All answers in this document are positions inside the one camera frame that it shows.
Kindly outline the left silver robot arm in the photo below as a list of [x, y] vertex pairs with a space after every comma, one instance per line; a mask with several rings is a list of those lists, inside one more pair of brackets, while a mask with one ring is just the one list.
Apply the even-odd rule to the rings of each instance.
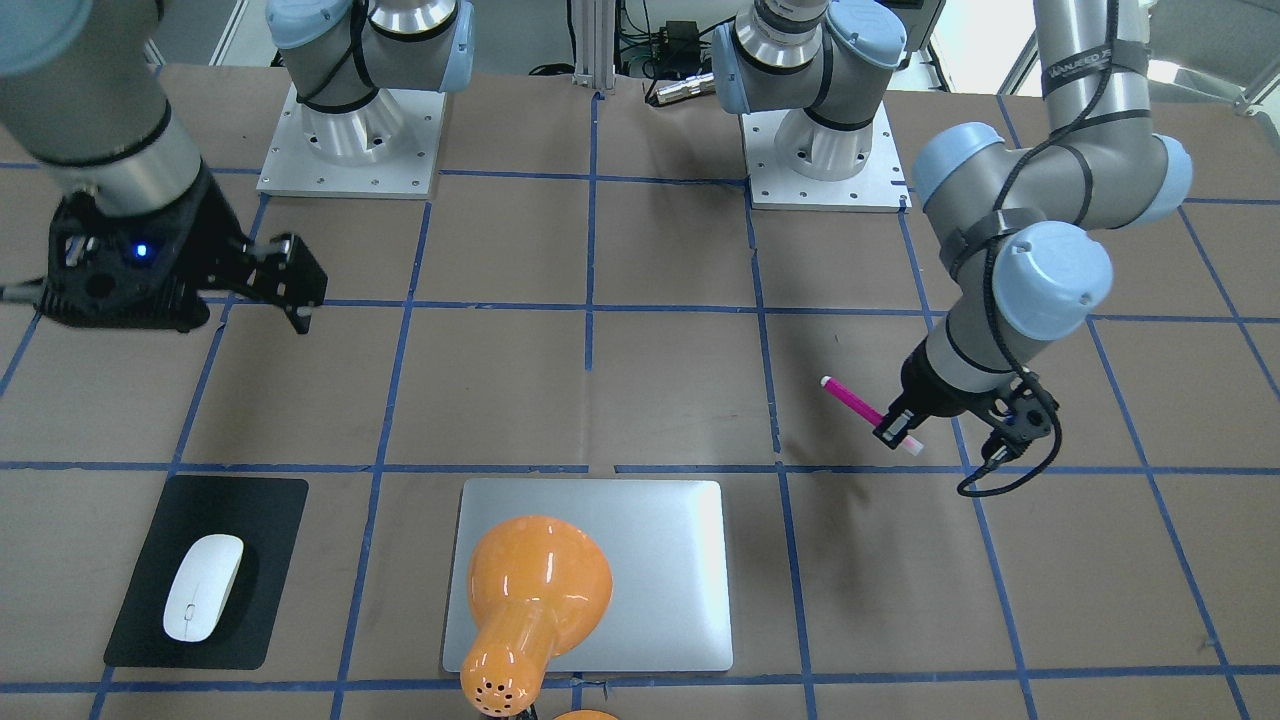
[[[970, 413], [997, 450], [1020, 454], [1052, 429], [1053, 405], [1028, 363], [1071, 334], [1114, 282], [1093, 229], [1156, 222], [1185, 199], [1193, 161], [1157, 135], [1138, 1], [1037, 1], [1048, 136], [1011, 149], [979, 122], [950, 127], [909, 178], [961, 291], [911, 352], [901, 395], [877, 421], [891, 448], [933, 416]], [[876, 1], [754, 1], [710, 38], [721, 106], [781, 114], [771, 150], [810, 184], [840, 187], [873, 159], [874, 119], [908, 44]]]

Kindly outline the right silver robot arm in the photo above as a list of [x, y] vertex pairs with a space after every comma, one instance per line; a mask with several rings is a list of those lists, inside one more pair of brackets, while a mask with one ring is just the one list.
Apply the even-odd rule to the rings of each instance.
[[[279, 307], [297, 333], [326, 295], [302, 238], [252, 240], [142, 47], [161, 1], [5, 1], [3, 127], [61, 201], [44, 278], [3, 288], [77, 328], [187, 332], [205, 290]], [[448, 94], [474, 68], [468, 1], [270, 1], [291, 74], [262, 164], [270, 195], [425, 199]]]

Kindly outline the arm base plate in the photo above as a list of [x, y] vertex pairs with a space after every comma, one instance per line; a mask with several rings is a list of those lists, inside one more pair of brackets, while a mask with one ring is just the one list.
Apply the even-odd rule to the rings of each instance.
[[884, 104], [855, 131], [818, 126], [800, 109], [739, 119], [755, 209], [896, 213], [911, 206]]
[[428, 200], [447, 100], [383, 88], [364, 108], [326, 114], [288, 92], [257, 188], [279, 197]]

